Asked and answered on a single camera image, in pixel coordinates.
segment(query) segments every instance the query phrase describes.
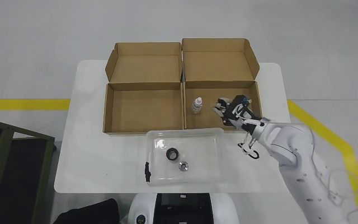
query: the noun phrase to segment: black cloth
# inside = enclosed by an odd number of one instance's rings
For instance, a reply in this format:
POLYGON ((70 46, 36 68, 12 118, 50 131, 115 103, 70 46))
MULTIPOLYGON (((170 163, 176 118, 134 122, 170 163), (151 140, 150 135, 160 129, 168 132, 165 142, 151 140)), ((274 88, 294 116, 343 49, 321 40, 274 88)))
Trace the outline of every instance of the black cloth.
POLYGON ((54 224, 118 224, 119 211, 113 198, 91 206, 71 209, 58 216, 54 224))

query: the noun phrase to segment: cardboard box lid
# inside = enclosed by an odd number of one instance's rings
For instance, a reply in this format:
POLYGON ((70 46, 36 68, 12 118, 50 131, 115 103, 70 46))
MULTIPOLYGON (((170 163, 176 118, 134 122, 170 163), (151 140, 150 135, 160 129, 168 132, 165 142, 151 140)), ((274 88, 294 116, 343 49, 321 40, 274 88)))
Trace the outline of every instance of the cardboard box lid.
POLYGON ((180 82, 180 43, 116 43, 106 66, 110 83, 180 82))
POLYGON ((255 80, 260 66, 245 38, 184 38, 185 81, 255 80))

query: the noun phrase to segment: black strap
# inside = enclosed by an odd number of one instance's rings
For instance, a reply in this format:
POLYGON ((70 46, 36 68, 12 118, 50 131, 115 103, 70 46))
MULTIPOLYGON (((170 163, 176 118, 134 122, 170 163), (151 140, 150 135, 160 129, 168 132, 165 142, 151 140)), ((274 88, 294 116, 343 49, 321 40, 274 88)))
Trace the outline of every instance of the black strap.
POLYGON ((151 176, 152 174, 149 172, 149 163, 148 163, 148 162, 145 163, 144 173, 145 173, 145 180, 146 180, 146 182, 150 182, 150 176, 151 176))

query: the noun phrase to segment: white robot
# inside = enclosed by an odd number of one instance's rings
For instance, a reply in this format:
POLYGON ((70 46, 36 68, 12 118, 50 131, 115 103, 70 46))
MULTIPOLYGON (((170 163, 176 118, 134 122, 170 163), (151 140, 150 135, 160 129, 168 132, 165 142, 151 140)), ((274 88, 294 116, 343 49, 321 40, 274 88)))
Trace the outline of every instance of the white robot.
MULTIPOLYGON (((270 123, 248 109, 243 95, 234 100, 219 98, 213 110, 223 124, 247 132, 239 146, 252 158, 257 141, 278 161, 282 178, 309 224, 349 224, 342 199, 333 191, 333 181, 325 163, 314 153, 313 135, 302 125, 270 123), (252 139, 244 149, 248 135, 252 139)), ((138 194, 127 223, 230 223, 239 224, 235 205, 228 194, 138 194)))

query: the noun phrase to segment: yellow floor line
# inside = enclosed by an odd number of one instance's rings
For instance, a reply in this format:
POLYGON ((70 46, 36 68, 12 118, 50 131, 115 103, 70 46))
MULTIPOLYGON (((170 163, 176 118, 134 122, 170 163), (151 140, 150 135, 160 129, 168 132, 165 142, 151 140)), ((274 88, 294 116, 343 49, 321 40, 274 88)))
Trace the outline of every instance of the yellow floor line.
POLYGON ((70 99, 0 99, 0 110, 68 110, 70 99))
MULTIPOLYGON (((324 138, 327 142, 329 142, 332 146, 337 148, 343 157, 343 161, 346 166, 346 170, 353 174, 355 177, 358 177, 358 161, 354 153, 353 147, 344 141, 341 137, 336 135, 334 132, 329 130, 326 126, 324 126, 321 122, 319 122, 316 118, 312 117, 302 108, 297 106, 291 100, 287 101, 289 106, 290 113, 301 120, 305 125, 312 128, 319 136, 324 138)), ((352 190, 354 192, 358 192, 358 181, 354 176, 350 175, 349 180, 351 183, 352 190)), ((358 195, 356 196, 356 204, 358 206, 358 195)))

